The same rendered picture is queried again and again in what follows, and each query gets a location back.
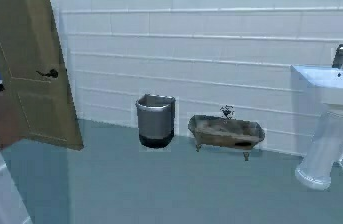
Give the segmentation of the small brown bathtub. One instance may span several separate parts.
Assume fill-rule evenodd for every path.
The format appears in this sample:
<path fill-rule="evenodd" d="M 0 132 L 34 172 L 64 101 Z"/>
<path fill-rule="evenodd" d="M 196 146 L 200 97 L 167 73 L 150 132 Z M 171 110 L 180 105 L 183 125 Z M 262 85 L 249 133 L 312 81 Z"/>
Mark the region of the small brown bathtub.
<path fill-rule="evenodd" d="M 221 108 L 223 117 L 195 114 L 188 122 L 188 130 L 195 140 L 196 151 L 203 145 L 226 147 L 243 151 L 248 161 L 250 151 L 265 139 L 265 131 L 258 122 L 234 119 L 234 110 Z"/>

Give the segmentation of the white pedestal sink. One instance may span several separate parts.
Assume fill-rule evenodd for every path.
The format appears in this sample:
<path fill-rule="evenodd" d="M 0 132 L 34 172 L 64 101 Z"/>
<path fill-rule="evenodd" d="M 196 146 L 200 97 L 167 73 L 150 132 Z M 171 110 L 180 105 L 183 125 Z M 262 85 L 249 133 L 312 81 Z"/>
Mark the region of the white pedestal sink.
<path fill-rule="evenodd" d="M 331 185 L 333 164 L 343 158 L 343 69 L 292 65 L 290 70 L 291 84 L 299 89 L 294 108 L 320 113 L 295 177 L 311 189 L 325 190 Z"/>

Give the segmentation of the grey metal waste bin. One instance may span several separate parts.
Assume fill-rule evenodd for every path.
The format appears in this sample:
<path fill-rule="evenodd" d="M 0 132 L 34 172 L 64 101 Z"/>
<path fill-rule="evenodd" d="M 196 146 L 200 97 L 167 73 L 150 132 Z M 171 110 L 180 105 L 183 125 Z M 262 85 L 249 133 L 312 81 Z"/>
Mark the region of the grey metal waste bin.
<path fill-rule="evenodd" d="M 174 137 L 175 102 L 171 96 L 145 94 L 135 103 L 139 141 L 149 148 L 164 148 Z"/>

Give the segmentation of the brown wooden room door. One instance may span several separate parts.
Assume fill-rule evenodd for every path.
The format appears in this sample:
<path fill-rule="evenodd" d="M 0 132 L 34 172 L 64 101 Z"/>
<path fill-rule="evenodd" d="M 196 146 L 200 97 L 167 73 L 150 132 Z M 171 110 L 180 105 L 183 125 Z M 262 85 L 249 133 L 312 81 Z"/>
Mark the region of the brown wooden room door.
<path fill-rule="evenodd" d="M 57 78 L 37 74 L 51 69 Z M 19 139 L 83 148 L 50 0 L 0 0 L 0 76 Z"/>

